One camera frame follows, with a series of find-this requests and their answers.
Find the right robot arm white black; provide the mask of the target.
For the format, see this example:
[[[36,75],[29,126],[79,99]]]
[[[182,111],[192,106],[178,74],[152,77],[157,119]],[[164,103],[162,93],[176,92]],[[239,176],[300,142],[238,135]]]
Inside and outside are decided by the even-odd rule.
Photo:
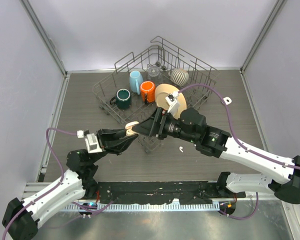
[[[273,194],[279,200],[300,204],[300,156],[283,157],[249,145],[227,131],[206,123],[197,110],[184,110],[175,119],[158,107],[146,120],[132,127],[138,134],[163,140],[168,136],[194,144],[208,157],[221,158],[245,165],[257,174],[222,172],[216,193],[223,198],[232,193],[256,192]]]

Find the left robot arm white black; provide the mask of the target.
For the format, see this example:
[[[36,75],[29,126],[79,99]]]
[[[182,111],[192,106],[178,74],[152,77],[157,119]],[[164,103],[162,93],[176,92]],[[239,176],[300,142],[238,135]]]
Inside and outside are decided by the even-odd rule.
[[[62,169],[58,179],[32,196],[8,203],[2,219],[3,239],[9,235],[14,240],[31,240],[64,207],[82,198],[92,199],[98,188],[95,162],[108,154],[121,155],[138,134],[123,128],[100,129],[96,133],[79,130],[75,136],[84,139],[86,147],[68,153],[68,169]]]

